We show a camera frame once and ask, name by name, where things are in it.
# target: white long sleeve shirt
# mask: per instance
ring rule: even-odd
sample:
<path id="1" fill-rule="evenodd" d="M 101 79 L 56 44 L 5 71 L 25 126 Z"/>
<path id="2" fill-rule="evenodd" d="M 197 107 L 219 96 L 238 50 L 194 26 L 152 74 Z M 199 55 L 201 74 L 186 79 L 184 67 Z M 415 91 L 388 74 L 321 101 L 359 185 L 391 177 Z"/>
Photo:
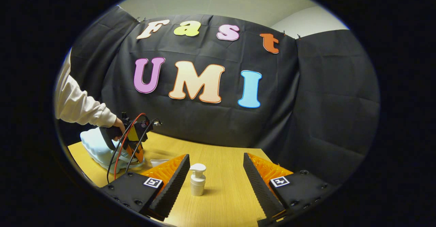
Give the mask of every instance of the white long sleeve shirt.
<path id="1" fill-rule="evenodd" d="M 70 76 L 71 49 L 65 58 L 54 96 L 54 114 L 56 119 L 69 123 L 85 125 L 90 123 L 99 127 L 111 127 L 116 115 L 110 112 L 105 103 L 96 101 L 81 91 L 77 81 Z"/>

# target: purple letter u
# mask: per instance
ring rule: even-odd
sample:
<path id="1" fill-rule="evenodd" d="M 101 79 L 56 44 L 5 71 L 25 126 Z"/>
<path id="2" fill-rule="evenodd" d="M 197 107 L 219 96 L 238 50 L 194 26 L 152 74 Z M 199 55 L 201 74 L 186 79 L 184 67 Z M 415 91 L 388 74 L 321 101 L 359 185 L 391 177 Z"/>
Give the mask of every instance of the purple letter u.
<path id="1" fill-rule="evenodd" d="M 165 58 L 153 58 L 151 62 L 153 63 L 153 70 L 151 72 L 150 83 L 148 84 L 145 84 L 142 81 L 142 77 L 144 75 L 144 67 L 148 63 L 148 59 L 138 59 L 135 62 L 136 69 L 134 84 L 138 92 L 148 94 L 156 89 L 157 81 L 159 80 L 160 66 L 165 62 Z"/>

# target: blue letter i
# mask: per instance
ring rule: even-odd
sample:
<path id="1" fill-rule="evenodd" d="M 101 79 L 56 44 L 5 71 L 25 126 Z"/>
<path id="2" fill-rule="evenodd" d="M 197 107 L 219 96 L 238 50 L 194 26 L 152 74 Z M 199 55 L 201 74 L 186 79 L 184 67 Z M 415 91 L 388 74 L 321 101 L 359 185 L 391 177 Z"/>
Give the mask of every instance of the blue letter i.
<path id="1" fill-rule="evenodd" d="M 243 98 L 238 100 L 238 105 L 245 108 L 258 108 L 260 102 L 257 100 L 257 88 L 262 74 L 251 70 L 243 70 L 241 76 L 244 77 L 244 93 Z"/>

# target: pump bottle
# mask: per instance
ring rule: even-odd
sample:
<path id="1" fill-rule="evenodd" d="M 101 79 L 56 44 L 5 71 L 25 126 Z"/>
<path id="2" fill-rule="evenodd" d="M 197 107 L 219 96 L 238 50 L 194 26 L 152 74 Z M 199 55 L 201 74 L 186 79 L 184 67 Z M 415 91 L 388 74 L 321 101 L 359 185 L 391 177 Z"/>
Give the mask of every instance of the pump bottle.
<path id="1" fill-rule="evenodd" d="M 196 163 L 189 170 L 192 170 L 191 194 L 193 196 L 201 196 L 204 191 L 204 184 L 206 183 L 206 176 L 203 175 L 203 172 L 206 171 L 206 166 Z"/>

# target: table surface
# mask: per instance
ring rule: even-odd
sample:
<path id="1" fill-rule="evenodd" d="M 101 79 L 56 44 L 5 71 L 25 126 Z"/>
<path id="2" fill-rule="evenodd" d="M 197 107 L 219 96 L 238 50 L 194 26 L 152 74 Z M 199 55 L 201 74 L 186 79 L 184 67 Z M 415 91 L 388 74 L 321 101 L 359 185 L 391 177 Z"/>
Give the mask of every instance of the table surface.
<path id="1" fill-rule="evenodd" d="M 204 172 L 206 176 L 204 194 L 191 195 L 191 172 L 188 172 L 164 224 L 178 227 L 257 227 L 257 221 L 265 218 L 243 167 L 245 152 L 270 161 L 261 149 L 205 145 L 153 132 L 147 135 L 148 140 L 143 143 L 146 162 L 130 171 L 141 173 L 152 167 L 151 159 L 172 159 L 182 154 L 189 154 L 191 165 L 202 163 L 207 167 Z M 89 156 L 81 142 L 70 145 L 68 149 L 89 179 L 98 187 L 107 185 L 106 170 Z M 124 171 L 124 169 L 120 170 L 117 177 Z M 113 174 L 109 175 L 109 180 L 113 181 Z"/>

